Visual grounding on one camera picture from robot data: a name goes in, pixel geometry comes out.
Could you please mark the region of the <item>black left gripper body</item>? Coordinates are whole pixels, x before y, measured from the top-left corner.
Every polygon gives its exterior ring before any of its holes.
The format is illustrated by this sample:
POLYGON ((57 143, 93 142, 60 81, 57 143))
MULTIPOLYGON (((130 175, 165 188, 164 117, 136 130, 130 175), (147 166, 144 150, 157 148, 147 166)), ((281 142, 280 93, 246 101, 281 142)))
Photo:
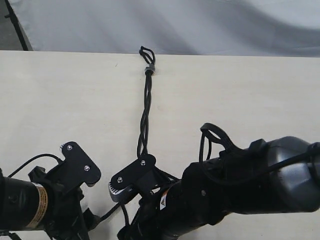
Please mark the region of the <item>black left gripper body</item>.
POLYGON ((55 240, 87 240, 88 232, 83 218, 81 185, 68 189, 61 183, 59 168, 63 161, 46 171, 47 183, 33 183, 38 193, 38 204, 27 227, 43 230, 55 240))

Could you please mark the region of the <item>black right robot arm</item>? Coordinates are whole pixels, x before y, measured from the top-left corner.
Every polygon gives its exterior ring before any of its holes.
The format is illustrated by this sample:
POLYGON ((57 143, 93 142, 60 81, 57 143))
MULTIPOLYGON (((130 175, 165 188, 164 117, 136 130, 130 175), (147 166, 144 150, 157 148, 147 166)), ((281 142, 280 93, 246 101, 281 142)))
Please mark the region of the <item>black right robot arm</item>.
POLYGON ((256 140, 236 153, 192 162, 176 178, 156 167, 153 155, 115 174, 110 194, 124 204, 140 195, 120 240, 176 240, 231 213, 311 213, 320 208, 320 145, 293 136, 256 140))

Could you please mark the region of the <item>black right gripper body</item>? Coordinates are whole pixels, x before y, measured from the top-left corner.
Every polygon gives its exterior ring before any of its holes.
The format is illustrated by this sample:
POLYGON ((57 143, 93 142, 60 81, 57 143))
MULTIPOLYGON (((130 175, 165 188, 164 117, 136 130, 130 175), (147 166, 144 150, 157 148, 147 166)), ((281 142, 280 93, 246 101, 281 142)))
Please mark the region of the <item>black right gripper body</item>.
POLYGON ((133 187, 128 203, 140 195, 139 208, 130 224, 117 234, 119 240, 177 240, 180 237, 180 185, 167 184, 156 193, 133 187))

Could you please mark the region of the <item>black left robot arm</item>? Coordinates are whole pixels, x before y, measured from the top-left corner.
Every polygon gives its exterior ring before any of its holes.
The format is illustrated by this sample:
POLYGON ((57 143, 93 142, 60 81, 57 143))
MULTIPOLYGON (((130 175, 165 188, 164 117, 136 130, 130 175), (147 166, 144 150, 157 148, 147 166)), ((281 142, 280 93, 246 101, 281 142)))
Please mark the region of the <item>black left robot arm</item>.
POLYGON ((36 166, 28 181, 2 175, 0 234, 14 238, 14 231, 44 231, 52 240, 89 239, 101 220, 81 207, 85 174, 59 164, 49 172, 36 166))

